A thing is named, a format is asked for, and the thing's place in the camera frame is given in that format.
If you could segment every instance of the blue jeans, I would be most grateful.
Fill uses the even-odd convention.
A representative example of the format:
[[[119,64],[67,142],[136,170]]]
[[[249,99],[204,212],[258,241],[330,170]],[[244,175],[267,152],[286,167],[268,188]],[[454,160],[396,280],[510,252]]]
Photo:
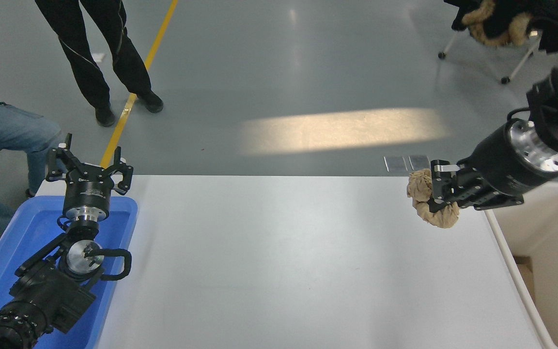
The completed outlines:
[[[0,102],[0,149],[21,150],[27,154],[31,192],[37,192],[45,178],[49,149],[56,148],[63,140],[62,130],[55,122]],[[11,208],[0,203],[0,231],[5,230],[13,213]]]

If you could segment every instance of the person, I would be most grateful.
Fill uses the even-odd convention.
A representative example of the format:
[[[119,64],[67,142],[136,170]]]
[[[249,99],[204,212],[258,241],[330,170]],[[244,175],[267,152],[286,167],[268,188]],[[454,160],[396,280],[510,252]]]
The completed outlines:
[[[115,115],[109,102],[109,86],[90,53],[79,1],[107,40],[117,77],[149,112],[160,112],[163,102],[153,93],[148,70],[128,38],[122,0],[35,0],[59,37],[81,93],[95,108],[96,121],[109,127],[115,122]]]
[[[27,153],[29,188],[25,195],[33,197],[45,178],[47,153],[64,141],[56,122],[0,102],[0,149]],[[0,202],[0,232],[4,232],[14,210]]]

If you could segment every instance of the crumpled paper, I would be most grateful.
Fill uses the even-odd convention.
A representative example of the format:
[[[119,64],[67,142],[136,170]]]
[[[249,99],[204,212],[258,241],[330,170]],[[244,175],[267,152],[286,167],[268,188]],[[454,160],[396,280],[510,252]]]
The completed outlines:
[[[408,197],[412,197],[412,207],[417,210],[417,215],[436,227],[451,228],[460,217],[460,208],[457,203],[447,205],[439,212],[430,212],[427,202],[432,196],[432,172],[429,168],[410,174],[406,194]]]

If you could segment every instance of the blue tray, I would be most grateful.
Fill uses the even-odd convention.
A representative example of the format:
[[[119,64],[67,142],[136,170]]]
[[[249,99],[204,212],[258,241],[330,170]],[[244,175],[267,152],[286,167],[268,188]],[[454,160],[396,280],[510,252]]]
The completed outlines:
[[[62,214],[63,204],[62,196],[37,196],[25,201],[14,214],[0,240],[0,308],[12,300],[8,292],[18,280],[14,271],[62,233],[56,219]],[[100,222],[95,240],[103,248],[128,248],[137,221],[137,203],[130,197],[112,197],[110,206],[109,217]],[[122,262],[122,258],[106,258],[103,264],[106,274],[118,274]],[[35,348],[93,348],[105,323],[116,282],[99,281],[91,289],[96,300],[68,334],[55,330],[40,337]]]

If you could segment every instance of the black cable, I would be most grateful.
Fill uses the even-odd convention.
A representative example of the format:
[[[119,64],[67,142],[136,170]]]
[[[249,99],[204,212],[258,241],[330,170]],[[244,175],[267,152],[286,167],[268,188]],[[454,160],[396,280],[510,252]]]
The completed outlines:
[[[514,109],[514,110],[510,111],[510,112],[507,114],[507,121],[511,120],[511,119],[512,119],[512,116],[513,116],[515,113],[527,112],[527,111],[531,111],[531,109],[530,109],[529,107]]]
[[[68,220],[65,221],[64,223],[62,223],[62,218],[65,218],[66,216],[61,215],[59,217],[57,217],[57,225],[60,226],[60,228],[62,228],[62,230],[67,231],[68,228],[70,227],[70,223],[72,223],[72,221]]]

